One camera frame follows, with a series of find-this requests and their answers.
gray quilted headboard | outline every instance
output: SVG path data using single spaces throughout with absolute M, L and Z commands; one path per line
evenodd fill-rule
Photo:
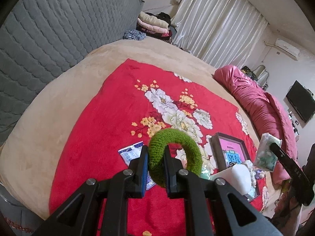
M 0 146 L 36 95 L 136 27 L 142 0 L 19 0 L 0 28 Z

wall-mounted air conditioner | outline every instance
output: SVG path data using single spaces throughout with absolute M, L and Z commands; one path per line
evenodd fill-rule
M 284 40 L 277 39 L 276 45 L 269 44 L 267 42 L 264 42 L 266 46 L 271 46 L 276 48 L 278 51 L 284 53 L 285 55 L 289 56 L 291 59 L 294 59 L 295 61 L 298 60 L 298 56 L 300 54 L 300 50 L 293 45 L 287 43 Z

picture frame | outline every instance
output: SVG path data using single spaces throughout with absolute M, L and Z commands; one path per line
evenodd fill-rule
M 236 137 L 217 132 L 211 137 L 211 145 L 219 172 L 233 165 L 233 161 L 235 161 L 235 163 L 237 164 L 246 160 L 250 160 L 245 142 Z M 257 198 L 259 195 L 259 188 L 256 187 L 253 196 L 244 196 L 250 202 L 253 199 Z

metal pivot screw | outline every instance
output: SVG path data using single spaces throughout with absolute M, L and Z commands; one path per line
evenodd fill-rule
M 87 181 L 86 181 L 86 184 L 87 185 L 94 185 L 96 183 L 96 180 L 94 178 L 89 178 Z
M 126 169 L 126 170 L 123 171 L 123 174 L 124 174 L 125 176 L 131 176 L 131 175 L 133 174 L 133 170 L 131 170 L 131 169 Z
M 216 182 L 217 185 L 225 185 L 225 183 L 226 183 L 225 180 L 223 178 L 221 178 L 221 177 L 217 178 L 215 180 L 215 182 Z
M 182 176 L 187 176 L 187 175 L 188 175 L 188 170 L 186 170 L 186 169 L 180 169 L 180 170 L 178 171 L 178 173 L 179 173 L 180 175 L 182 175 Z

pink comforter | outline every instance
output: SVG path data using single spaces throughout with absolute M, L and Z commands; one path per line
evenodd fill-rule
M 214 79 L 235 97 L 240 105 L 248 112 L 259 137 L 263 133 L 282 139 L 281 148 L 296 160 L 297 147 L 292 124 L 287 113 L 279 101 L 268 92 L 265 92 L 249 77 L 244 75 L 234 65 L 217 69 Z M 281 183 L 290 176 L 279 163 L 272 173 L 274 183 Z

